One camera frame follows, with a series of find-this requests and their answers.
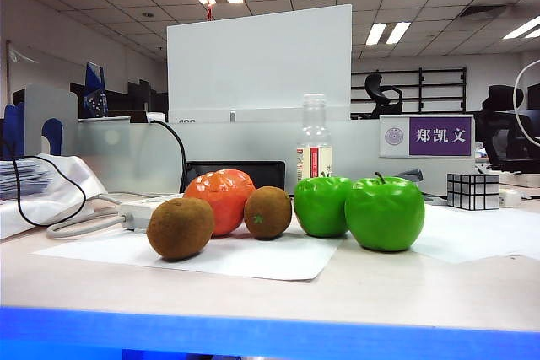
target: desk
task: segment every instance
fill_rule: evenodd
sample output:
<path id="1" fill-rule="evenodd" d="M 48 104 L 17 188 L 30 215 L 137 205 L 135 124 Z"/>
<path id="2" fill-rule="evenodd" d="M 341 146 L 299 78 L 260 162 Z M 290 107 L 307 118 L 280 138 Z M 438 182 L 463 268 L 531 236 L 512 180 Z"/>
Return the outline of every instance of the desk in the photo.
<path id="1" fill-rule="evenodd" d="M 540 201 L 522 207 L 540 212 Z M 44 229 L 2 242 L 3 338 L 288 358 L 540 358 L 540 262 L 526 257 L 450 265 L 350 239 L 316 280 L 280 282 L 30 255 L 62 243 Z"/>

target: fake fruit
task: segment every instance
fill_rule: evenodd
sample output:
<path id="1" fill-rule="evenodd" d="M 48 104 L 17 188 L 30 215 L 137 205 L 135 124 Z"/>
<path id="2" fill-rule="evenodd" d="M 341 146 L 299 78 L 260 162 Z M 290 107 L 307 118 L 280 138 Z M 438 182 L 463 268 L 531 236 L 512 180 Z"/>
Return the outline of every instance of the fake fruit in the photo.
<path id="1" fill-rule="evenodd" d="M 192 180 L 184 197 L 200 198 L 210 204 L 215 220 L 213 236 L 221 236 L 242 223 L 244 205 L 253 191 L 255 186 L 248 174 L 236 169 L 222 169 Z"/>
<path id="2" fill-rule="evenodd" d="M 399 177 L 360 179 L 345 202 L 351 234 L 367 249 L 408 249 L 424 226 L 424 199 L 419 188 Z"/>
<path id="3" fill-rule="evenodd" d="M 343 206 L 353 182 L 344 177 L 313 177 L 294 189 L 294 212 L 304 231 L 319 238 L 345 234 Z"/>
<path id="4" fill-rule="evenodd" d="M 210 204 L 197 198 L 175 198 L 152 213 L 146 236 L 164 259 L 179 260 L 195 255 L 212 237 Z"/>
<path id="5" fill-rule="evenodd" d="M 290 225 L 293 208 L 289 195 L 282 189 L 264 186 L 256 189 L 244 207 L 244 222 L 258 239 L 273 239 Z"/>

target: bottle label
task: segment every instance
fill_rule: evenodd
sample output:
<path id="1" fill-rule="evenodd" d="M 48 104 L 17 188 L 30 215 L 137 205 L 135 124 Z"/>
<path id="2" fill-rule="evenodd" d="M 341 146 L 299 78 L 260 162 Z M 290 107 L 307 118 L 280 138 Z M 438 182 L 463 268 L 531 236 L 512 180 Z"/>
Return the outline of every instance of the bottle label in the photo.
<path id="1" fill-rule="evenodd" d="M 332 176 L 332 147 L 296 148 L 296 174 L 298 181 Z"/>

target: brown kiwi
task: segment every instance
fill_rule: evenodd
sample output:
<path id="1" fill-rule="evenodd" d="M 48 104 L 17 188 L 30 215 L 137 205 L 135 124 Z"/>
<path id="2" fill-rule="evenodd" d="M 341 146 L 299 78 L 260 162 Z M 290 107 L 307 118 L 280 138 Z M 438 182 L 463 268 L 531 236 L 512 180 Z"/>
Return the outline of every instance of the brown kiwi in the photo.
<path id="1" fill-rule="evenodd" d="M 273 239 L 290 225 L 293 210 L 289 195 L 270 185 L 251 193 L 244 206 L 244 222 L 258 239 Z"/>
<path id="2" fill-rule="evenodd" d="M 213 210 L 198 198 L 175 198 L 160 204 L 146 230 L 148 241 L 164 259 L 195 255 L 210 240 Z"/>

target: logo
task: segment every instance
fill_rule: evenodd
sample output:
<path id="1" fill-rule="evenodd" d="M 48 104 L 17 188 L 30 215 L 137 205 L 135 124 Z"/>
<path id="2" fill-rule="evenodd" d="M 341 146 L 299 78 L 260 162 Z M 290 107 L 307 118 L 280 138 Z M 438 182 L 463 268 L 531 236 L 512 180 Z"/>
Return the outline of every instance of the logo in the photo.
<path id="1" fill-rule="evenodd" d="M 390 145 L 399 145 L 403 141 L 403 131 L 399 128 L 390 128 L 386 131 L 385 141 Z"/>

